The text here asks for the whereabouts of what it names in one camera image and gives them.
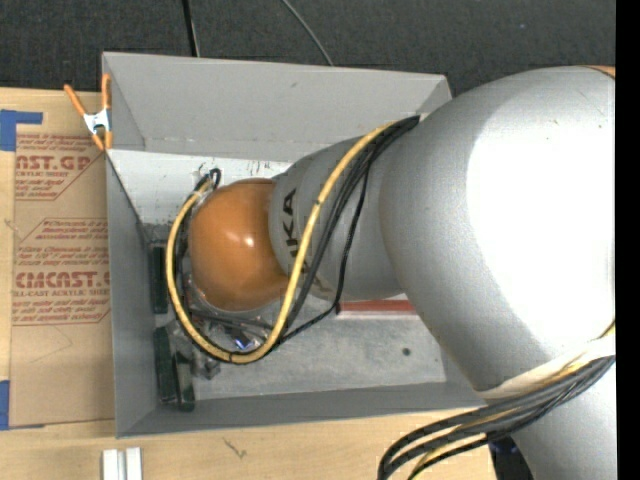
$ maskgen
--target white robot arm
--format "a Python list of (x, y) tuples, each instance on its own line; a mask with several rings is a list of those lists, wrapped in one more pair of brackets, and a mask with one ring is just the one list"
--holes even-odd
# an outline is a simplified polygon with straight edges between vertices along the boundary
[[(347, 300), (406, 293), (489, 404), (513, 395), (510, 386), (530, 388), (529, 372), (615, 322), (614, 118), (614, 72), (570, 67), (504, 78), (420, 122), (407, 121), (412, 129), (361, 167), (352, 195), (338, 203), (324, 256), (312, 269), (311, 293), (330, 299), (338, 291)], [(303, 229), (323, 183), (355, 142), (303, 158), (275, 183), (254, 187), (247, 207), (261, 208), (273, 249), (265, 261), (249, 256), (237, 266), (258, 273), (254, 284), (220, 285), (208, 258), (211, 248), (223, 246), (202, 244), (221, 232), (204, 217), (207, 203), (201, 205), (191, 222), (190, 252), (194, 279), (209, 302), (223, 310), (230, 304), (230, 312), (253, 310), (284, 291), (284, 273), (300, 267), (305, 279), (331, 212), (318, 214), (307, 260), (299, 254)], [(356, 168), (351, 164), (336, 178), (326, 207), (334, 206), (346, 174)], [(242, 227), (243, 219), (230, 228)], [(265, 242), (255, 230), (247, 236), (253, 237), (249, 249)], [(296, 259), (305, 262), (296, 267)], [(256, 297), (244, 305), (229, 302), (234, 293), (249, 292)], [(282, 325), (288, 324), (285, 314)], [(245, 361), (234, 354), (223, 359)], [(534, 477), (616, 478), (615, 402), (614, 365), (588, 391), (516, 432)]]

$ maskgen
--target gray box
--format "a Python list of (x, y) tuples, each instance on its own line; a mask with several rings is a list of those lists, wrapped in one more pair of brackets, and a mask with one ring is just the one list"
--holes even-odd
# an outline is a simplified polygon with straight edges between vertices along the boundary
[[(130, 436), (477, 406), (416, 316), (329, 318), (251, 365), (196, 379), (191, 413), (159, 403), (148, 245), (203, 166), (224, 183), (451, 99), (443, 76), (105, 53), (114, 147), (107, 162), (116, 432)], [(326, 302), (310, 299), (311, 315)]]

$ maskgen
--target dark gray background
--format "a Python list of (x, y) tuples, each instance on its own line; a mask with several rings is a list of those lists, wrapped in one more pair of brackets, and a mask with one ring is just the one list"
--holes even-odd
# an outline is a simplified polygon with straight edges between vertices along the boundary
[[(289, 0), (340, 66), (438, 73), (454, 95), (615, 64), (616, 0)], [(192, 0), (205, 57), (323, 64), (278, 0)], [(0, 85), (96, 90), (103, 50), (189, 55), (180, 0), (0, 0)]]

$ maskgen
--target cardboard sheet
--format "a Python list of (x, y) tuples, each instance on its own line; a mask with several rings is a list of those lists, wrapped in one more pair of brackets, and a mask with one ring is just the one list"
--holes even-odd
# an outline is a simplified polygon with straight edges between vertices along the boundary
[(2, 89), (0, 108), (43, 114), (16, 134), (9, 424), (111, 418), (105, 157), (62, 91)]

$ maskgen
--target black cable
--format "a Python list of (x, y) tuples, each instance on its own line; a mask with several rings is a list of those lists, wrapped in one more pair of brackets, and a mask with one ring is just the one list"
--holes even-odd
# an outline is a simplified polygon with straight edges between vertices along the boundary
[[(568, 382), (562, 382), (558, 383), (561, 385), (551, 386), (561, 389), (559, 389), (559, 394), (550, 397), (550, 401), (545, 402), (543, 400), (537, 405), (532, 405), (530, 407), (525, 406), (519, 412), (507, 414), (503, 417), (494, 419), (487, 423), (481, 422), (474, 426), (467, 425), (464, 429), (453, 431), (442, 438), (434, 439), (416, 446), (415, 448), (412, 448), (411, 450), (394, 459), (391, 463), (388, 463), (384, 470), (386, 476), (383, 475), (380, 478), (385, 479), (397, 468), (414, 459), (415, 457), (424, 453), (428, 453), (445, 444), (455, 442), (456, 440), (472, 437), (473, 435), (480, 433), (489, 434), (491, 436), (490, 439), (495, 440), (521, 430), (522, 428), (542, 418), (551, 409), (557, 407), (561, 403), (574, 398), (575, 396), (588, 389), (591, 385), (597, 382), (602, 375), (604, 375), (604, 373), (608, 370), (608, 368), (611, 366), (611, 364), (613, 364), (614, 361), (615, 360), (613, 358), (603, 358), (600, 360), (596, 360), (595, 362), (598, 363), (598, 366), (584, 367), (579, 372), (579, 378), (577, 380), (576, 378), (571, 377), (568, 379)], [(483, 411), (488, 412), (484, 409), (480, 409), (478, 413), (483, 413)], [(482, 415), (476, 414), (476, 420), (483, 419), (485, 417), (486, 415), (484, 413)]]
[(182, 13), (184, 14), (184, 22), (187, 26), (187, 35), (189, 36), (189, 49), (192, 57), (200, 57), (200, 46), (196, 36), (196, 27), (191, 17), (191, 4), (189, 0), (180, 0), (182, 3)]
[[(583, 370), (580, 370), (578, 373), (580, 375), (585, 375), (586, 372), (587, 370), (583, 369)], [(400, 438), (398, 441), (396, 441), (393, 445), (391, 445), (387, 449), (387, 451), (385, 452), (384, 456), (380, 461), (379, 473), (382, 472), (382, 469), (385, 465), (391, 462), (391, 457), (393, 455), (398, 453), (400, 450), (402, 450), (412, 442), (417, 441), (418, 439), (422, 439), (428, 436), (429, 434), (433, 434), (435, 432), (439, 432), (456, 425), (464, 425), (464, 424), (472, 423), (473, 421), (477, 421), (478, 419), (495, 416), (497, 414), (500, 414), (508, 410), (513, 410), (518, 408), (522, 409), (523, 407), (524, 408), (538, 407), (539, 404), (544, 403), (546, 400), (549, 400), (553, 396), (557, 396), (558, 394), (562, 393), (564, 390), (570, 389), (576, 382), (575, 375), (576, 374), (572, 374), (570, 376), (562, 378), (537, 391), (527, 393), (519, 397), (510, 398), (503, 402), (499, 402), (487, 407), (482, 407), (474, 411), (470, 411), (464, 414), (453, 416), (451, 418), (447, 418), (445, 420), (437, 421), (430, 425), (426, 425), (422, 428), (414, 430), (413, 432)], [(594, 380), (599, 379), (600, 376), (601, 375), (595, 376)]]
[(287, 10), (293, 14), (293, 16), (295, 17), (295, 19), (298, 20), (298, 23), (300, 23), (300, 25), (302, 25), (302, 27), (305, 29), (305, 31), (307, 32), (307, 34), (309, 34), (309, 37), (311, 38), (311, 40), (314, 42), (314, 44), (318, 47), (318, 50), (320, 50), (320, 53), (322, 54), (322, 56), (324, 57), (324, 60), (326, 61), (326, 63), (329, 66), (334, 66), (333, 61), (331, 60), (331, 57), (329, 57), (329, 54), (327, 53), (327, 51), (324, 49), (324, 47), (322, 46), (322, 44), (320, 43), (320, 40), (316, 37), (316, 35), (313, 33), (313, 30), (311, 30), (311, 27), (309, 25), (307, 25), (307, 22), (304, 21), (304, 19), (302, 18), (302, 16), (300, 16), (300, 13), (298, 11), (295, 10), (295, 8), (293, 7), (293, 5), (291, 5), (289, 3), (288, 0), (280, 0), (280, 2), (282, 2), (284, 4), (284, 6), (287, 8)]
[[(448, 418), (447, 420), (418, 429), (394, 443), (394, 445), (387, 450), (378, 467), (378, 479), (385, 480), (399, 467), (419, 455), (428, 453), (459, 439), (472, 437), (477, 434), (487, 434), (487, 438), (493, 441), (511, 435), (538, 421), (552, 409), (589, 389), (589, 387), (602, 378), (614, 362), (615, 357), (596, 359), (577, 372), (536, 392), (490, 407), (481, 408), (458, 417)], [(505, 414), (488, 422), (481, 421), (477, 425), (471, 424), (473, 421), (484, 420), (507, 410), (516, 410), (516, 412), (510, 412), (509, 414)], [(426, 437), (431, 433), (462, 424), (466, 426), (462, 429), (454, 430), (445, 436), (432, 439), (411, 448), (391, 460), (391, 456), (408, 446), (411, 442)]]
[[(355, 159), (354, 164), (346, 176), (345, 181), (339, 189), (338, 195), (332, 205), (332, 208), (327, 219), (327, 224), (323, 230), (323, 233), (318, 241), (316, 252), (311, 261), (309, 269), (307, 271), (305, 280), (300, 288), (300, 292), (296, 301), (289, 313), (289, 325), (297, 318), (307, 295), (311, 290), (311, 286), (315, 280), (315, 275), (320, 268), (320, 263), (324, 257), (324, 253), (328, 247), (330, 239), (333, 237), (333, 232), (338, 224), (340, 216), (345, 206), (349, 202), (351, 194), (355, 190), (357, 184), (364, 177), (365, 173), (368, 174), (369, 169), (373, 162), (379, 158), (379, 156), (393, 143), (395, 140), (404, 135), (407, 131), (414, 128), (419, 122), (419, 116), (412, 116), (395, 123), (384, 132), (382, 132), (376, 139), (372, 141)], [(326, 312), (327, 315), (333, 311), (333, 306)], [(283, 336), (286, 332), (286, 327), (283, 329)]]
[(456, 448), (455, 450), (451, 450), (448, 452), (445, 452), (441, 455), (438, 455), (437, 457), (434, 457), (433, 459), (428, 460), (427, 462), (425, 462), (424, 464), (422, 464), (420, 467), (416, 468), (415, 471), (413, 471), (411, 473), (411, 476), (409, 478), (407, 478), (407, 480), (414, 480), (415, 478), (418, 477), (418, 475), (420, 473), (422, 473), (425, 469), (433, 466), (434, 464), (437, 464), (440, 461), (443, 461), (445, 459), (449, 459), (451, 457), (455, 457), (456, 455), (459, 455), (460, 453), (464, 453), (464, 452), (468, 452), (471, 450), (475, 450), (476, 448), (480, 448), (481, 446), (484, 446), (485, 444), (487, 444), (488, 440), (486, 438), (483, 439), (479, 439), (478, 441), (474, 441), (473, 443), (469, 443), (466, 444), (464, 446), (460, 446), (458, 448)]
[(345, 242), (344, 250), (342, 252), (342, 260), (340, 262), (338, 286), (336, 288), (336, 294), (333, 299), (333, 303), (331, 304), (331, 307), (329, 307), (329, 309), (327, 309), (320, 315), (316, 316), (315, 318), (312, 318), (308, 322), (305, 322), (304, 324), (300, 325), (299, 327), (291, 331), (289, 334), (283, 336), (283, 338), (279, 341), (278, 345), (282, 345), (284, 342), (290, 340), (294, 336), (297, 336), (301, 332), (305, 331), (306, 329), (310, 328), (311, 326), (317, 324), (318, 322), (320, 322), (321, 320), (329, 316), (340, 303), (340, 298), (342, 297), (342, 290), (344, 288), (344, 278), (345, 278), (345, 273), (347, 269), (347, 261), (349, 259), (349, 252), (351, 251), (351, 245), (353, 244), (353, 237), (355, 235), (356, 228), (358, 226), (358, 221), (360, 220), (360, 214), (362, 213), (362, 207), (364, 205), (365, 195), (367, 193), (367, 182), (369, 179), (369, 171), (370, 171), (371, 165), (372, 165), (371, 162), (367, 164), (367, 169), (365, 171), (364, 180), (362, 183), (362, 189), (360, 190), (360, 198), (358, 199), (358, 205), (356, 206), (356, 210), (353, 214), (353, 219), (351, 220), (351, 225), (349, 226), (347, 240)]

